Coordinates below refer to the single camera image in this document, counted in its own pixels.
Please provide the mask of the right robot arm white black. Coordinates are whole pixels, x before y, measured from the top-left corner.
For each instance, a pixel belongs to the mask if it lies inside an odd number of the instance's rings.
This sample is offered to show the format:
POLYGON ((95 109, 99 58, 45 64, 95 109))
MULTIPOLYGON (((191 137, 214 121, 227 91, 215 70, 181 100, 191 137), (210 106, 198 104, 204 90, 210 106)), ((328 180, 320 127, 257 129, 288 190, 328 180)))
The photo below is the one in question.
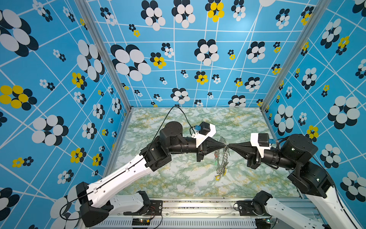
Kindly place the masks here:
POLYGON ((329 173, 322 166, 311 162, 318 148, 308 137, 293 134, 274 141, 268 134, 252 134, 249 142, 229 144, 228 148, 246 159, 247 166, 251 169, 265 164, 273 169, 289 170, 287 178, 315 205, 325 222, 304 216, 263 190, 252 200, 256 215, 267 213, 294 229, 361 228, 340 199, 329 173))

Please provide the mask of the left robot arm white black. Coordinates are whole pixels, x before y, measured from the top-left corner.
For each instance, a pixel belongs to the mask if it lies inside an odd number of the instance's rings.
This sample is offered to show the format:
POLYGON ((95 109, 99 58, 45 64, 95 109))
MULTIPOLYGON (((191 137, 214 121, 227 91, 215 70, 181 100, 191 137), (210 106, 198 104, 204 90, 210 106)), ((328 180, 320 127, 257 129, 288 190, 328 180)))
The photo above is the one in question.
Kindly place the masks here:
POLYGON ((146 213, 151 205, 146 192, 138 191, 119 200, 115 196, 133 182, 170 163, 173 154, 194 153, 200 162, 205 155, 226 147, 212 138, 216 133, 214 125, 202 122, 199 127, 194 137, 184 137, 183 126, 176 121, 169 122, 151 143, 120 169, 97 182, 78 184, 76 194, 84 225, 93 227, 119 211, 125 215, 146 213))

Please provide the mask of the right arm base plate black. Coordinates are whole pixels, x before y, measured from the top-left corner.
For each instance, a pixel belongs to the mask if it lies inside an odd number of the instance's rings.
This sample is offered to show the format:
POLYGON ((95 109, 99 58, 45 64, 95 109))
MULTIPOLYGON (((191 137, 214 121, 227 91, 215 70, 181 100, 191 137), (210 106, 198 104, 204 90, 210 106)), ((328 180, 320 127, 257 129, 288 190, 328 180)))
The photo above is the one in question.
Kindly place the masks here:
POLYGON ((237 201, 233 208, 238 211, 240 216, 265 217, 270 218, 272 215, 265 209, 266 202, 257 200, 240 200, 237 201))

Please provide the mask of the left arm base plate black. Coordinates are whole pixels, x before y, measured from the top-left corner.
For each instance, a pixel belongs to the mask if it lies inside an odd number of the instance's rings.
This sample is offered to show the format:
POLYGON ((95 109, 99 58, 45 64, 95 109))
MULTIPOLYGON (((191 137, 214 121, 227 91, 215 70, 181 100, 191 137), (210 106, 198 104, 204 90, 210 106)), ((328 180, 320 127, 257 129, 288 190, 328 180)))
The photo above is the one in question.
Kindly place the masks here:
POLYGON ((161 216, 163 210, 163 201, 162 200, 151 200, 149 205, 144 205, 137 212, 133 212, 133 216, 161 216))

